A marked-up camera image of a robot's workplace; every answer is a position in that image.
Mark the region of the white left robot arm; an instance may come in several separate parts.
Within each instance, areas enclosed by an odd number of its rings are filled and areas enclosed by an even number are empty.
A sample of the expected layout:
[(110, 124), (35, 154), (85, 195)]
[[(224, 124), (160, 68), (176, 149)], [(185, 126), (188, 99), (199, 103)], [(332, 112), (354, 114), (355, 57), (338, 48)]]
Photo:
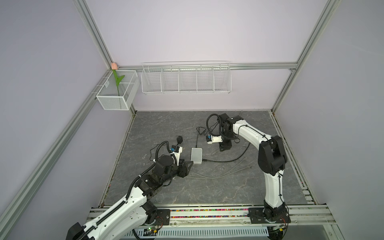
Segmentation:
[(192, 161), (180, 158), (183, 148), (168, 141), (156, 148), (154, 163), (130, 184), (127, 194), (95, 219), (69, 228), (68, 240), (119, 240), (128, 232), (156, 221), (157, 207), (150, 201), (175, 177), (186, 177)]

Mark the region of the black power adapter small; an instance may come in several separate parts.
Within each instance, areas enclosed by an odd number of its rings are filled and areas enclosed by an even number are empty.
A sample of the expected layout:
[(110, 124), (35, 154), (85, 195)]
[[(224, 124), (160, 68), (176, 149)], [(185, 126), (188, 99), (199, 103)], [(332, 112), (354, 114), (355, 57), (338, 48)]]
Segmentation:
[(196, 128), (196, 130), (197, 130), (197, 140), (196, 140), (196, 145), (195, 145), (196, 148), (198, 147), (198, 142), (199, 142), (200, 136), (207, 136), (207, 135), (217, 136), (217, 134), (214, 134), (213, 131), (217, 128), (218, 124), (219, 123), (216, 122), (215, 124), (213, 124), (210, 127), (199, 126)]

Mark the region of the white network switch box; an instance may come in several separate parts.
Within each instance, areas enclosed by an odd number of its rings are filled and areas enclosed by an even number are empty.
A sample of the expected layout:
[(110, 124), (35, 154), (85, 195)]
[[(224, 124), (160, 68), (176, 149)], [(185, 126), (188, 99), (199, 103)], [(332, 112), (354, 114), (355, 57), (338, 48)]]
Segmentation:
[(191, 149), (191, 161), (194, 165), (200, 165), (203, 162), (203, 149), (192, 148)]

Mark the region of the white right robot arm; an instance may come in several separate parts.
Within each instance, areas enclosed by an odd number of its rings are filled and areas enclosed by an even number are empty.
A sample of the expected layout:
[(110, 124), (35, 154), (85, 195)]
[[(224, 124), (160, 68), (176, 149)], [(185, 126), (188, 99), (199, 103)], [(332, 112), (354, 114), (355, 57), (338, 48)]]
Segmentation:
[(258, 150), (258, 165), (265, 176), (266, 195), (264, 210), (249, 215), (263, 218), (268, 223), (290, 223), (289, 209), (283, 197), (283, 175), (288, 162), (281, 137), (263, 133), (240, 116), (211, 114), (206, 120), (208, 144), (219, 144), (221, 152), (230, 150), (232, 142), (240, 137)]

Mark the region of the black power adapter large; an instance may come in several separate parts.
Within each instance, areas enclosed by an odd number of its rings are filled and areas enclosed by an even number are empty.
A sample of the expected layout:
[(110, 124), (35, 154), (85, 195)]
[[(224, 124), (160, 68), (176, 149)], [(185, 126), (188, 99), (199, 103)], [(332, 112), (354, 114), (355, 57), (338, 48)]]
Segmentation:
[[(172, 146), (172, 147), (170, 148), (170, 151), (171, 151), (171, 152), (174, 152), (174, 151), (177, 149), (177, 147), (180, 146), (180, 144), (181, 144), (182, 142), (183, 142), (183, 137), (182, 137), (182, 136), (178, 136), (178, 137), (177, 137), (177, 144), (176, 144), (175, 146)], [(157, 150), (157, 149), (160, 148), (162, 145), (163, 145), (163, 143), (156, 144), (152, 149), (150, 149), (150, 161), (155, 161), (155, 160), (156, 160), (156, 158), (154, 158), (154, 159), (152, 160), (152, 151), (153, 151), (153, 150)]]

